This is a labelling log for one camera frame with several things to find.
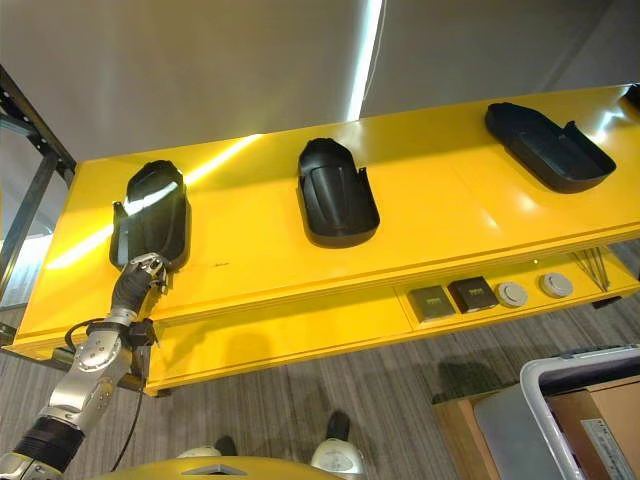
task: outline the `gray round button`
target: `gray round button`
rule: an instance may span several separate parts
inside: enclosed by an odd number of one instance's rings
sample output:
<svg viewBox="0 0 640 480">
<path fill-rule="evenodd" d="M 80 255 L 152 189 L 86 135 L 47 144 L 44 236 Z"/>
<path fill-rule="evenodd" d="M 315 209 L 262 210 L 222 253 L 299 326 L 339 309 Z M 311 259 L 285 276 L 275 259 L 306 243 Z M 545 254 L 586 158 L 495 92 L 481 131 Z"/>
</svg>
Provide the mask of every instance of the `gray round button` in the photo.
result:
<svg viewBox="0 0 640 480">
<path fill-rule="evenodd" d="M 564 298 L 573 293 L 571 281 L 561 273 L 545 273 L 540 279 L 542 290 L 552 297 Z"/>
<path fill-rule="evenodd" d="M 498 285 L 498 297 L 502 303 L 510 307 L 521 307 L 529 296 L 527 291 L 515 282 L 504 282 Z"/>
</svg>

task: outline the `label on box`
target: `label on box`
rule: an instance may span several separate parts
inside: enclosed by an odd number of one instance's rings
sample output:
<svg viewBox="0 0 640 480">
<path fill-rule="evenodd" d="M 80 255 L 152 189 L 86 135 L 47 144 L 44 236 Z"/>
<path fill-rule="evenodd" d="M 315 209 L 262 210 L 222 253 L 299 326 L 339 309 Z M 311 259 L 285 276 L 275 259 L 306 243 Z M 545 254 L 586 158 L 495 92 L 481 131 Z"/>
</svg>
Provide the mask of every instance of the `label on box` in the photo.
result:
<svg viewBox="0 0 640 480">
<path fill-rule="evenodd" d="M 580 423 L 612 480 L 634 480 L 636 477 L 607 423 L 602 418 L 580 420 Z"/>
</svg>

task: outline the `metal frame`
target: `metal frame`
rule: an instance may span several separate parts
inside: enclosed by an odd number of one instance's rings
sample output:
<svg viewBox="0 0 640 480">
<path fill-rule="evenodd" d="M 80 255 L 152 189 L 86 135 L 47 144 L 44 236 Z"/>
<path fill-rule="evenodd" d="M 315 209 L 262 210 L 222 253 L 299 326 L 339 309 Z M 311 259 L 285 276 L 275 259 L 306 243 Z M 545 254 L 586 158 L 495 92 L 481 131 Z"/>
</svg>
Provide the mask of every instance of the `metal frame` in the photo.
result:
<svg viewBox="0 0 640 480">
<path fill-rule="evenodd" d="M 6 70 L 0 65 L 0 127 L 11 130 L 19 135 L 24 135 L 29 142 L 42 154 L 42 161 L 36 171 L 27 192 L 22 199 L 16 217 L 9 227 L 9 231 L 2 243 L 0 251 L 0 300 L 9 283 L 11 274 L 18 259 L 18 254 L 22 249 L 24 241 L 29 232 L 29 227 L 40 207 L 42 198 L 49 186 L 51 177 L 57 172 L 67 184 L 71 182 L 75 175 L 76 161 L 62 145 L 60 140 L 49 129 L 36 109 L 31 105 L 27 97 L 18 88 Z M 0 311 L 13 308 L 0 308 Z M 0 353 L 21 358 L 29 362 L 44 365 L 60 371 L 68 371 L 73 363 L 74 354 L 64 348 L 56 348 L 49 360 L 34 360 L 29 357 L 5 350 L 1 347 L 10 345 L 16 335 L 16 329 L 0 323 Z M 128 390 L 139 391 L 144 384 L 143 369 L 145 368 L 142 357 L 139 353 L 134 354 L 132 373 L 125 374 L 118 383 L 118 386 Z"/>
<path fill-rule="evenodd" d="M 53 173 L 58 172 L 67 186 L 70 186 L 75 174 L 76 162 L 2 65 L 0 65 L 0 107 L 4 111 L 0 116 L 0 126 L 24 135 L 42 154 L 40 166 L 31 180 L 16 217 L 2 243 L 0 251 L 1 300 L 13 273 L 20 249 L 29 232 L 29 227 L 31 227 L 33 218 L 40 207 Z"/>
</svg>

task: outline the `robotic arm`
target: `robotic arm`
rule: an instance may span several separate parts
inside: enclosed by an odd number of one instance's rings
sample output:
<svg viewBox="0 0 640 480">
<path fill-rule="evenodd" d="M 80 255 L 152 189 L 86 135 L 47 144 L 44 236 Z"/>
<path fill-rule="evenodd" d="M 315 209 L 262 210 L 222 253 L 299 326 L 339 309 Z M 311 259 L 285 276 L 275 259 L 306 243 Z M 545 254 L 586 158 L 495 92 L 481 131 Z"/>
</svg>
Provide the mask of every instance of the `robotic arm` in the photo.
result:
<svg viewBox="0 0 640 480">
<path fill-rule="evenodd" d="M 156 253 L 125 265 L 113 290 L 109 315 L 88 327 L 87 341 L 78 347 L 49 404 L 13 452 L 0 458 L 0 479 L 54 480 L 62 476 L 132 365 L 129 328 L 147 294 L 152 287 L 163 292 L 166 285 L 166 260 Z"/>
</svg>

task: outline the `black plastic tray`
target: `black plastic tray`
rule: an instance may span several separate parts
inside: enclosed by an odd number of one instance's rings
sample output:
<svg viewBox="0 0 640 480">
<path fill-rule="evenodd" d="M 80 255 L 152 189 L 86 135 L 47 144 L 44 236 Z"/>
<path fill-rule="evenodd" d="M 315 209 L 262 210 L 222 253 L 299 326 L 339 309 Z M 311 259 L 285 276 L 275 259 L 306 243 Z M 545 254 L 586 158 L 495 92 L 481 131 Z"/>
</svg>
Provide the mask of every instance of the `black plastic tray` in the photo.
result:
<svg viewBox="0 0 640 480">
<path fill-rule="evenodd" d="M 575 122 L 560 128 L 537 110 L 513 103 L 489 105 L 485 122 L 520 163 L 557 192 L 587 190 L 616 169 Z"/>
<path fill-rule="evenodd" d="M 629 100 L 631 105 L 640 110 L 640 83 L 629 86 L 629 90 L 624 94 L 624 98 Z"/>
<path fill-rule="evenodd" d="M 305 231 L 324 247 L 350 247 L 373 236 L 380 216 L 367 170 L 331 138 L 307 143 L 298 161 L 298 199 Z"/>
<path fill-rule="evenodd" d="M 129 212 L 121 202 L 113 204 L 111 263 L 122 268 L 129 260 L 153 252 L 165 258 L 168 271 L 182 267 L 189 256 L 191 234 L 182 173 L 168 160 L 145 164 L 127 184 L 127 201 Z"/>
</svg>

